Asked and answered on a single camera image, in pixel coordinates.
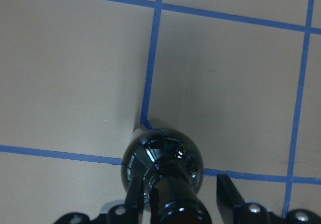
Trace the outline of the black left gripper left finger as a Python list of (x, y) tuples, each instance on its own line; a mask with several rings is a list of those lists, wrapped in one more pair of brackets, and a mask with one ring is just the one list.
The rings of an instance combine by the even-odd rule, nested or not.
[(144, 210), (144, 183), (143, 176), (133, 176), (125, 199), (125, 223), (142, 223)]

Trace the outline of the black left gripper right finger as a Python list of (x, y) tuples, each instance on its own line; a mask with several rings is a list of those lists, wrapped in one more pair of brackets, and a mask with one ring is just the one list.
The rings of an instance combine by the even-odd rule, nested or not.
[(245, 223), (246, 202), (227, 174), (217, 175), (216, 203), (223, 223)]

